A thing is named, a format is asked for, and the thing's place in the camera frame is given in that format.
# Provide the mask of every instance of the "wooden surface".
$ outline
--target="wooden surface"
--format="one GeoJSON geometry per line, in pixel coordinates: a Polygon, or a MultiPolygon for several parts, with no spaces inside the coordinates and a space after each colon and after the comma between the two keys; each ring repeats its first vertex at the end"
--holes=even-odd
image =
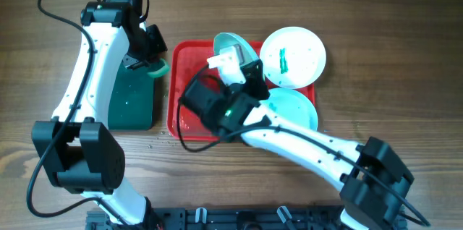
{"type": "MultiPolygon", "coordinates": [[[[78,21],[88,1],[45,0],[44,7],[78,21]]],[[[316,82],[320,131],[388,141],[415,175],[408,199],[435,229],[463,229],[462,0],[150,1],[148,23],[160,27],[169,61],[180,41],[219,32],[248,40],[292,25],[315,32],[328,52],[316,82]]],[[[61,100],[80,34],[41,14],[36,0],[0,0],[0,7],[0,229],[82,229],[94,204],[52,219],[35,218],[25,205],[38,161],[31,127],[61,100]]],[[[240,144],[186,153],[166,130],[168,84],[168,77],[158,82],[154,128],[114,133],[126,176],[154,206],[339,202],[322,179],[272,153],[240,144]]],[[[81,198],[51,187],[43,171],[34,193],[41,211],[81,198]]]]}

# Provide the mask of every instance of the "white arm segment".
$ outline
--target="white arm segment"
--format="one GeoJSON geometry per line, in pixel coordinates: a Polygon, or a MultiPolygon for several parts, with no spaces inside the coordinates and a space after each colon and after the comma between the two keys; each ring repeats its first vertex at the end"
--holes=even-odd
{"type": "MultiPolygon", "coordinates": [[[[146,30],[145,23],[141,23],[140,27],[146,30]]],[[[86,117],[93,117],[95,122],[102,122],[107,127],[109,101],[117,70],[129,50],[129,40],[122,27],[112,27],[111,23],[91,23],[90,26],[83,28],[93,39],[95,55],[90,76],[80,101],[80,108],[76,111],[71,122],[83,122],[86,117]]],[[[66,93],[52,116],[59,116],[61,122],[66,119],[69,107],[74,102],[87,63],[88,42],[82,34],[82,43],[74,72],[66,93]]]]}
{"type": "MultiPolygon", "coordinates": [[[[352,161],[356,161],[359,158],[360,153],[355,150],[359,145],[358,142],[342,140],[300,127],[286,120],[284,117],[280,117],[263,104],[250,112],[243,125],[251,125],[260,122],[264,116],[267,116],[271,120],[271,126],[280,126],[299,132],[340,152],[343,156],[346,156],[352,161]]],[[[248,145],[269,150],[288,158],[290,161],[294,161],[306,169],[314,171],[317,175],[323,177],[333,185],[338,191],[341,191],[344,186],[344,183],[341,181],[341,175],[349,175],[352,170],[352,166],[345,161],[336,159],[334,155],[328,154],[311,142],[285,132],[275,132],[275,130],[272,129],[260,129],[245,132],[241,134],[241,137],[248,145]]],[[[345,210],[342,213],[341,220],[355,230],[368,230],[368,228],[349,216],[345,210]]]]}
{"type": "MultiPolygon", "coordinates": [[[[139,195],[129,181],[124,177],[121,185],[114,190],[112,195],[105,195],[102,192],[83,192],[83,197],[101,197],[114,212],[124,219],[129,225],[143,222],[146,209],[146,199],[139,195]]],[[[111,222],[122,224],[113,217],[105,208],[100,206],[110,217],[111,222]]]]}

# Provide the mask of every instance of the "green marking on plate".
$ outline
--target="green marking on plate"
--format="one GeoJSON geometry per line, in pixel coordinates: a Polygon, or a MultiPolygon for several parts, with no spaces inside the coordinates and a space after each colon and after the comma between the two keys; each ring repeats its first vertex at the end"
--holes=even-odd
{"type": "Polygon", "coordinates": [[[286,62],[286,48],[280,49],[280,73],[288,72],[288,63],[286,62]]]}

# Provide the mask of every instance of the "red rectangular tray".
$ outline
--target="red rectangular tray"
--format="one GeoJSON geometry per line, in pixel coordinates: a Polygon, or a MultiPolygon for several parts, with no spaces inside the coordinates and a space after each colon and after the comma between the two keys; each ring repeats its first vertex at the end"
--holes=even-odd
{"type": "MultiPolygon", "coordinates": [[[[263,42],[250,41],[254,50],[260,53],[263,42]]],[[[207,58],[214,55],[213,41],[183,41],[177,45],[172,55],[171,84],[169,88],[169,107],[167,110],[167,129],[175,138],[177,133],[177,104],[185,86],[202,67],[207,64],[207,58]]],[[[208,70],[208,74],[218,76],[216,69],[208,70]]],[[[269,89],[277,88],[266,80],[269,89]]],[[[297,89],[315,105],[315,88],[313,84],[297,89]]],[[[184,140],[212,141],[217,140],[202,124],[200,119],[185,107],[180,108],[180,128],[184,140]]]]}

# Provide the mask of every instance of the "wood grain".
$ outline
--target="wood grain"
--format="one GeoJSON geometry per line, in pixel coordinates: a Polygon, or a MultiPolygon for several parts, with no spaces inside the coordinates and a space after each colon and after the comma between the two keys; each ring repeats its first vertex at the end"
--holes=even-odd
{"type": "MultiPolygon", "coordinates": [[[[88,1],[45,0],[44,7],[78,21],[88,1]]],[[[148,22],[160,27],[169,61],[180,41],[224,31],[248,40],[292,25],[315,32],[328,52],[316,82],[320,131],[388,141],[416,177],[409,200],[434,229],[463,229],[462,0],[150,1],[148,22]]],[[[52,219],[35,218],[25,205],[38,161],[31,127],[61,100],[80,34],[42,15],[36,0],[0,0],[0,7],[0,229],[82,229],[93,204],[52,219]]],[[[168,77],[158,85],[155,126],[115,133],[126,176],[154,206],[339,202],[322,179],[271,153],[240,144],[186,153],[166,130],[168,77]]],[[[37,209],[79,199],[41,173],[37,209]]]]}

